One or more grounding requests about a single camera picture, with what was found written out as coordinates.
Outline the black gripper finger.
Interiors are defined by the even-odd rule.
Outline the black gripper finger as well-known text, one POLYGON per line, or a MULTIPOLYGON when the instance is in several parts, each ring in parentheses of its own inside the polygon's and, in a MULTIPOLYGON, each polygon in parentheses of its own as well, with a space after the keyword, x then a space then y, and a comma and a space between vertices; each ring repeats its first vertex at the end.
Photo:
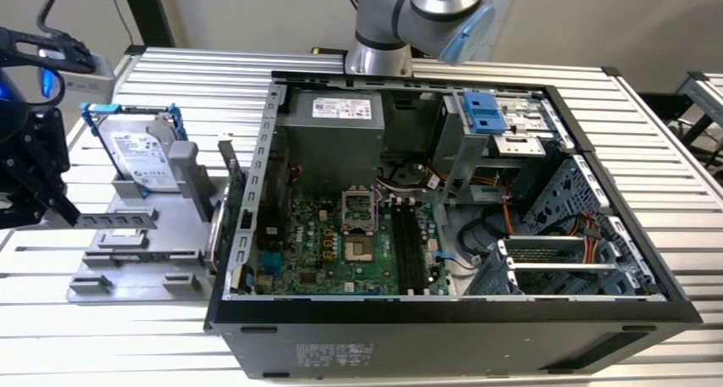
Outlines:
POLYGON ((70 167, 63 137, 18 138, 17 181, 23 188, 19 228, 73 228, 77 225, 79 210, 66 196, 67 185, 62 177, 70 167))

